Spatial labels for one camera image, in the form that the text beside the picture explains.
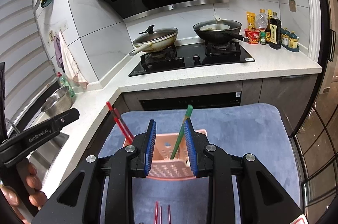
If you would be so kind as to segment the person's left hand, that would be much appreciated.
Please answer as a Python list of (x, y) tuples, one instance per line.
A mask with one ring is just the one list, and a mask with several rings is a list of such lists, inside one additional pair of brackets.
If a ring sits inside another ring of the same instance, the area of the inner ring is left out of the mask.
[(1, 168), (1, 192), (21, 223), (31, 223), (47, 202), (36, 166), (27, 159)]

